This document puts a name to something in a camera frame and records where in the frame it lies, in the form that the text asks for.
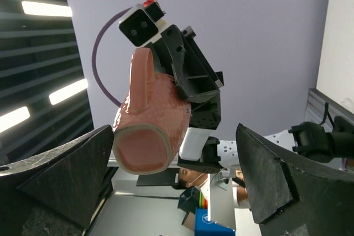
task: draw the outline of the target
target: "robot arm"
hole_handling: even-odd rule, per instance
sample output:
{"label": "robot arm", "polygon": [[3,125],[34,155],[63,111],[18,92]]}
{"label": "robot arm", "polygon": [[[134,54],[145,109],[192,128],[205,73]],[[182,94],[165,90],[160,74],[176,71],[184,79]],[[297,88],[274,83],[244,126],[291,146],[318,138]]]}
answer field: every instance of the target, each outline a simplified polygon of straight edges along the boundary
{"label": "robot arm", "polygon": [[[163,20],[164,15],[157,0],[147,0],[120,17],[119,29],[135,46],[151,49],[155,71],[174,76],[180,97],[191,103],[178,165],[209,174],[239,166],[236,141],[210,136],[221,121],[222,72],[215,72],[205,59],[190,26],[180,30]],[[306,122],[266,138],[318,162],[353,158],[354,126],[341,117],[335,118],[333,126],[334,132],[326,133],[321,125]]]}

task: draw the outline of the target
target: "person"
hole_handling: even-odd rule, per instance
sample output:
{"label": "person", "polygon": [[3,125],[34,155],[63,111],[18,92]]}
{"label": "person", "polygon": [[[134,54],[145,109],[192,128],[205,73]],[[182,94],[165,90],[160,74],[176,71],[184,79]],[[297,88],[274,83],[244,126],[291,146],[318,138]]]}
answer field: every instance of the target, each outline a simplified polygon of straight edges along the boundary
{"label": "person", "polygon": [[[236,170],[236,176],[243,180],[241,169]],[[180,168],[178,174],[178,183],[172,186],[176,190],[185,190],[195,187],[200,190],[206,200],[209,195],[209,185],[207,184],[208,174],[203,174],[198,171]],[[238,183],[232,182],[232,191],[235,208],[250,208],[247,189],[241,187]]]}

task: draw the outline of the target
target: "white wall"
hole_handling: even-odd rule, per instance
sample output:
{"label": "white wall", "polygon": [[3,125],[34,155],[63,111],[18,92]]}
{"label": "white wall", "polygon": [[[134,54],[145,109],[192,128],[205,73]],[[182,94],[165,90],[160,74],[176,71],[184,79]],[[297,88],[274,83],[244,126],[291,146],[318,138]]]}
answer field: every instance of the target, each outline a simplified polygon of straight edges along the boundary
{"label": "white wall", "polygon": [[[113,15],[142,1],[68,0],[95,127],[112,124],[117,107],[94,82],[93,43]],[[316,86],[327,1],[159,0],[168,21],[193,27],[205,57],[224,73],[216,137],[234,139],[238,123],[269,135],[304,121],[308,89]],[[133,51],[117,27],[108,30],[98,50],[102,81],[121,101]]]}
{"label": "white wall", "polygon": [[236,236],[262,236],[258,224],[253,221],[249,209],[235,208]]}
{"label": "white wall", "polygon": [[138,175],[121,168],[112,178],[114,194],[107,201],[90,236],[144,235],[192,236],[181,225],[184,212],[177,209],[182,191],[170,186],[137,187]]}
{"label": "white wall", "polygon": [[354,113],[354,0],[329,0],[317,89]]}

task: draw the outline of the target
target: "ceiling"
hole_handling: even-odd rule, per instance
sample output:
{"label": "ceiling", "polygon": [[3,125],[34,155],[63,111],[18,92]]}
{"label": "ceiling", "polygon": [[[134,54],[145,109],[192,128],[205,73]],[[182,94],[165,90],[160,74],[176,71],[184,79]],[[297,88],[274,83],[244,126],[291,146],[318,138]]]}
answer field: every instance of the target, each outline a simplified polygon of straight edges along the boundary
{"label": "ceiling", "polygon": [[49,101],[84,78],[71,18],[27,15],[21,1],[67,6],[66,0],[0,0],[0,117],[22,107],[29,112],[0,132],[0,166],[93,130],[86,91],[57,105]]}
{"label": "ceiling", "polygon": [[[95,127],[112,124],[117,107],[99,90],[91,69],[101,27],[145,0],[68,0]],[[328,0],[158,0],[166,20],[191,25],[215,71],[223,71],[222,122],[214,134],[233,139],[238,123],[267,135],[301,123],[315,87]],[[129,89],[134,46],[111,27],[98,50],[98,71],[120,101]]]}

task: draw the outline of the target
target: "cable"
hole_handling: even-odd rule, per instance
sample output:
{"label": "cable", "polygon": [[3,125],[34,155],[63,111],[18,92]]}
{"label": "cable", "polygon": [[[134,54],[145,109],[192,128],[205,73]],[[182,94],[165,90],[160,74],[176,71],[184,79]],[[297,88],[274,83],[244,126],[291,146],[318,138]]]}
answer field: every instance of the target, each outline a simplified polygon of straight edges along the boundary
{"label": "cable", "polygon": [[348,161],[348,158],[343,159],[342,167],[340,168],[341,171],[348,171]]}
{"label": "cable", "polygon": [[232,178],[232,181],[234,181],[235,183],[237,183],[241,187],[246,188],[246,184],[244,183],[244,181],[241,178],[235,177],[235,178]]}
{"label": "cable", "polygon": [[334,123],[334,121],[332,119],[332,116],[330,114],[329,106],[330,106],[330,104],[328,102],[326,102],[325,103],[325,111],[323,113],[323,119],[322,119],[322,122],[320,123],[320,125],[323,125],[324,123],[326,123],[326,120],[327,120],[327,117],[328,117],[328,119],[330,120],[330,123],[331,123],[331,125],[332,125],[332,127],[334,129],[335,123]]}
{"label": "cable", "polygon": [[98,46],[102,40],[103,35],[106,33],[106,31],[109,29],[109,27],[116,22],[117,20],[120,19],[121,16],[123,16],[124,14],[127,13],[128,10],[130,10],[131,8],[127,8],[121,12],[119,12],[118,14],[114,15],[100,30],[100,32],[97,35],[97,38],[95,40],[95,44],[93,45],[93,51],[92,51],[92,72],[93,72],[93,76],[99,86],[99,88],[101,89],[101,91],[103,92],[104,95],[107,96],[108,99],[110,99],[111,102],[113,102],[116,106],[120,107],[121,106],[121,102],[119,100],[117,100],[116,98],[114,98],[113,95],[110,94],[110,92],[106,89],[106,87],[103,85],[100,76],[98,75],[98,71],[97,71],[97,50],[98,50]]}
{"label": "cable", "polygon": [[[218,171],[218,173],[217,173],[216,175],[219,175],[222,171],[223,171],[223,169],[221,169],[220,171]],[[210,188],[211,183],[212,183],[212,181],[214,180],[214,178],[215,178],[216,175],[214,175],[214,176],[212,177],[212,179],[210,180],[209,188]]]}

